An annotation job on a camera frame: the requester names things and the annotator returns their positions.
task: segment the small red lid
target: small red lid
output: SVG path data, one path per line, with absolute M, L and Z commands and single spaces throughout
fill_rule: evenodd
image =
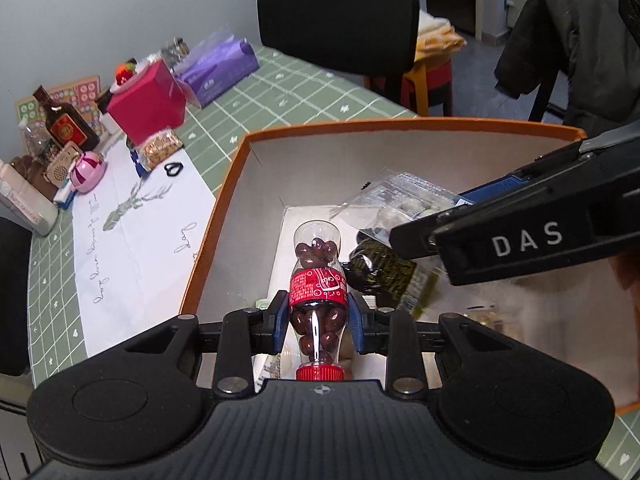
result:
M 309 363 L 296 370 L 298 381 L 343 381 L 344 370 L 338 365 Z

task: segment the brown glass bottle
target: brown glass bottle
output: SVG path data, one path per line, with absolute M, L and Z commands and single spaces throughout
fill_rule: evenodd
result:
M 81 150 L 88 152 L 98 145 L 100 142 L 98 135 L 73 105 L 54 101 L 42 86 L 33 93 L 33 96 L 47 115 L 45 121 L 47 130 L 61 146 L 72 140 Z

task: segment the red label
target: red label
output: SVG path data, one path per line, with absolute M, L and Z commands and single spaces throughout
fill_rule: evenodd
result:
M 70 140 L 76 143 L 78 146 L 86 140 L 86 135 L 69 117 L 69 114 L 63 114 L 56 119 L 56 122 L 51 125 L 51 134 L 56 137 L 57 140 L 64 146 Z
M 306 300 L 331 300 L 347 306 L 344 276 L 335 269 L 302 269 L 291 277 L 289 304 Z

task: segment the dark coat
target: dark coat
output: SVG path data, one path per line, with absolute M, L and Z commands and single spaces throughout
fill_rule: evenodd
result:
M 549 70 L 569 79 L 564 124 L 593 137 L 640 118 L 640 48 L 618 0 L 527 0 L 495 76 L 517 98 Z

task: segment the black chair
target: black chair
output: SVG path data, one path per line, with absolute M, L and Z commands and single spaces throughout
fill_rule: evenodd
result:
M 0 374 L 29 368 L 27 287 L 31 232 L 0 218 Z
M 543 76 L 538 88 L 538 93 L 536 94 L 536 99 L 533 101 L 533 106 L 531 107 L 529 121 L 541 123 L 545 112 L 548 112 L 564 121 L 566 110 L 552 103 L 550 100 L 551 94 L 554 91 L 554 86 L 556 85 L 556 79 L 558 79 L 557 70 L 550 70 L 545 76 Z
M 258 0 L 264 46 L 330 70 L 384 76 L 385 96 L 399 104 L 411 70 L 418 0 Z

